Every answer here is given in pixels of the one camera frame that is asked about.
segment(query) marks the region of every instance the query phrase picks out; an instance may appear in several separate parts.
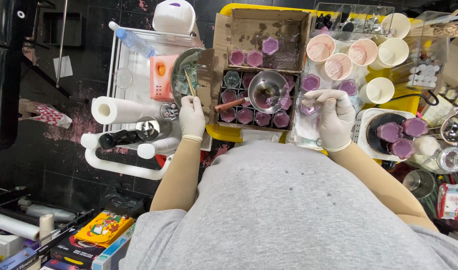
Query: black plastic bag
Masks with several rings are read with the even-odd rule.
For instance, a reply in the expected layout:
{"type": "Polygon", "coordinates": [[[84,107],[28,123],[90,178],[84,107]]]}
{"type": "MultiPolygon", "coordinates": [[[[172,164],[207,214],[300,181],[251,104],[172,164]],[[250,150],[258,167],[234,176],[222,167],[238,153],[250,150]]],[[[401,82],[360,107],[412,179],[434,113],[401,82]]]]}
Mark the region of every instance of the black plastic bag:
{"type": "Polygon", "coordinates": [[[146,212],[144,205],[145,199],[137,200],[124,195],[122,185],[118,181],[112,181],[100,198],[100,208],[133,218],[146,212]]]}

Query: water bottle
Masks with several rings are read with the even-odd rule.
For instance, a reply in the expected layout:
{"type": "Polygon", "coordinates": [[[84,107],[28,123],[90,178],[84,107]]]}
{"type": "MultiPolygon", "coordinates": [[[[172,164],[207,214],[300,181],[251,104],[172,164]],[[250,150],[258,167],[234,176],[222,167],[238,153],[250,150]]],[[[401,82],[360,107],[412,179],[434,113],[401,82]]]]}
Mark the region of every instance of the water bottle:
{"type": "Polygon", "coordinates": [[[145,58],[155,55],[155,48],[145,43],[136,33],[119,28],[115,35],[122,40],[122,43],[130,50],[140,53],[145,58]]]}

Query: beige arm sleeve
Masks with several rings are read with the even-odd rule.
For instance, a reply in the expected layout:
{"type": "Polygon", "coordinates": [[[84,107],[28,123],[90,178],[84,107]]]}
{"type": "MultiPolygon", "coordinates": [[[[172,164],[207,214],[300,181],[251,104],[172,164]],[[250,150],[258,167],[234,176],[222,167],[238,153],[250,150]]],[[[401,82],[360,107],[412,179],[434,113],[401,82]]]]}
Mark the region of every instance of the beige arm sleeve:
{"type": "Polygon", "coordinates": [[[195,201],[201,143],[182,139],[155,192],[150,211],[182,209],[189,211],[195,201]]]}
{"type": "Polygon", "coordinates": [[[357,144],[339,152],[328,152],[335,163],[352,172],[394,214],[405,223],[436,230],[423,206],[398,180],[377,164],[357,144]]]}

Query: latex glove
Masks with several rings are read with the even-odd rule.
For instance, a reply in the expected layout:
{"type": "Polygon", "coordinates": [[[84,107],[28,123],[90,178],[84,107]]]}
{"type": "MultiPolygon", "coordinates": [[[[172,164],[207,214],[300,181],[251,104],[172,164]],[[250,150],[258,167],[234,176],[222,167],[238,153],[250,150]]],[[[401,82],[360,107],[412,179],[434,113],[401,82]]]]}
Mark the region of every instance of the latex glove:
{"type": "Polygon", "coordinates": [[[323,114],[319,135],[322,147],[328,152],[338,152],[351,144],[351,130],[356,118],[356,111],[345,91],[314,90],[304,95],[307,100],[302,103],[311,107],[315,103],[323,103],[323,114]]]}
{"type": "Polygon", "coordinates": [[[182,138],[202,141],[205,130],[205,116],[202,111],[201,100],[196,96],[185,96],[181,100],[182,108],[179,111],[182,138]]]}

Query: gray t-shirt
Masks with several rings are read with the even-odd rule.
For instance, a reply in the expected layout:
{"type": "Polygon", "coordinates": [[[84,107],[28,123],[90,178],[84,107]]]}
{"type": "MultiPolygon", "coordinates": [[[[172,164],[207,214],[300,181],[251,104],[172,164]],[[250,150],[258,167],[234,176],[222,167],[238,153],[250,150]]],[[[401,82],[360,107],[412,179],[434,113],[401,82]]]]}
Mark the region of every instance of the gray t-shirt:
{"type": "Polygon", "coordinates": [[[405,224],[317,151],[244,143],[198,192],[189,212],[140,216],[120,269],[458,269],[456,240],[405,224]]]}

